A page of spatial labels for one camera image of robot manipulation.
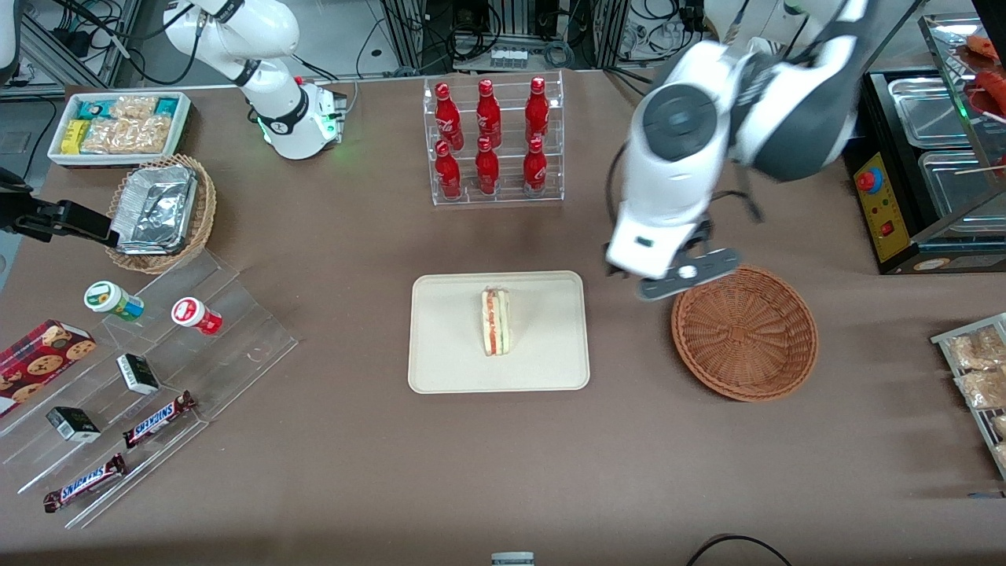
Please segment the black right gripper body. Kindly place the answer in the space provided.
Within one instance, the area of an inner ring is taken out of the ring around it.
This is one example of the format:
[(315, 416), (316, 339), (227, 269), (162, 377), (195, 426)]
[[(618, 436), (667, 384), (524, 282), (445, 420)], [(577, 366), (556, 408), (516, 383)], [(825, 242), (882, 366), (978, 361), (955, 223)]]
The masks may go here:
[(22, 177), (1, 168), (1, 230), (28, 237), (52, 237), (53, 220), (39, 214), (48, 207), (31, 195), (32, 188)]

